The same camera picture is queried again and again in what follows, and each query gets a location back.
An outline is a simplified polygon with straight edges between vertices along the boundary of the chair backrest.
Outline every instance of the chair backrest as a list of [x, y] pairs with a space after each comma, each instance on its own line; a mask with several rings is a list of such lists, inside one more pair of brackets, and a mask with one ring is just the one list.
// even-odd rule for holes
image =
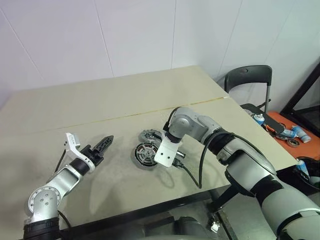
[[271, 85], [272, 68], [268, 65], [242, 66], [231, 70], [224, 78], [224, 90], [229, 91], [241, 84], [266, 83]]

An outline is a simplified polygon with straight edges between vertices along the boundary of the black frame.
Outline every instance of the black frame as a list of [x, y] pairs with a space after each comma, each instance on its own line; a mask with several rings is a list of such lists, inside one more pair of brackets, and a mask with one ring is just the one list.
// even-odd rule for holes
[[314, 124], [312, 124], [308, 119], [303, 117], [301, 113], [317, 110], [320, 108], [320, 106], [308, 107], [300, 110], [294, 110], [294, 107], [319, 77], [320, 77], [320, 62], [280, 112], [280, 114], [285, 118], [291, 120], [292, 122], [297, 123], [298, 125], [305, 127], [306, 129], [310, 130], [313, 134], [315, 134], [318, 137], [320, 137], [319, 128]]

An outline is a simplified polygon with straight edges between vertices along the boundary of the spray can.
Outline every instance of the spray can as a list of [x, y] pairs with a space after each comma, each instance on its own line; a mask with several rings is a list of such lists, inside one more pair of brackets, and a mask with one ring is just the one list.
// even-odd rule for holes
[[295, 165], [296, 168], [298, 170], [300, 170], [301, 172], [304, 172], [308, 176], [308, 178], [310, 179], [309, 172], [308, 172], [308, 169], [307, 169], [305, 162], [302, 160], [299, 160], [299, 159], [296, 159], [296, 160], [298, 161]]
[[290, 139], [294, 139], [295, 137], [297, 137], [297, 133], [295, 131], [291, 131], [289, 129], [285, 129], [283, 132], [281, 132], [279, 134], [281, 137], [287, 137]]
[[253, 116], [253, 119], [259, 124], [262, 125], [265, 122], [265, 117], [262, 114], [256, 114]]
[[301, 141], [305, 144], [311, 140], [311, 137], [309, 137], [305, 131], [299, 126], [292, 126], [292, 131], [296, 133], [296, 135], [301, 139]]

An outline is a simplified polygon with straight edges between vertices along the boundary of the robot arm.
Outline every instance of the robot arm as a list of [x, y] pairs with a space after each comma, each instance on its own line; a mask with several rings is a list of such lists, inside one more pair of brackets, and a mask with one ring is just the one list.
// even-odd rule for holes
[[225, 176], [239, 193], [257, 198], [279, 240], [320, 239], [320, 208], [279, 180], [272, 164], [248, 141], [187, 107], [176, 108], [163, 129], [165, 133], [154, 157], [156, 162], [170, 167], [179, 142], [187, 134], [227, 166]]
[[55, 172], [47, 183], [30, 195], [27, 201], [23, 239], [55, 240], [60, 238], [58, 206], [83, 179], [92, 173], [104, 159], [103, 155], [113, 141], [113, 136], [102, 139], [93, 149], [90, 145], [78, 151], [80, 142], [76, 135], [66, 133], [65, 152], [73, 161]]

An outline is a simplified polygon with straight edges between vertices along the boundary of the black chair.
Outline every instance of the black chair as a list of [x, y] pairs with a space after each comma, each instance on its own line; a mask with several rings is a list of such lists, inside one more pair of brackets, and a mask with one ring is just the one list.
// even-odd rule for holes
[[270, 86], [272, 78], [272, 68], [268, 65], [253, 65], [253, 66], [242, 66], [231, 70], [224, 77], [224, 90], [229, 91], [242, 84], [250, 83], [266, 83], [266, 95], [265, 102], [257, 108], [264, 107], [264, 112], [267, 113], [268, 103], [270, 101]]
[[270, 87], [272, 78], [272, 68], [268, 65], [252, 65], [252, 66], [242, 66], [231, 70], [224, 77], [224, 90], [229, 93], [229, 91], [242, 84], [249, 83], [265, 83], [266, 84], [266, 94], [265, 102], [261, 105], [255, 106], [251, 103], [243, 104], [241, 107], [243, 109], [250, 110], [254, 114], [262, 114], [265, 119], [265, 123], [273, 128], [276, 133], [281, 133], [284, 127], [267, 115], [268, 105], [271, 99]]

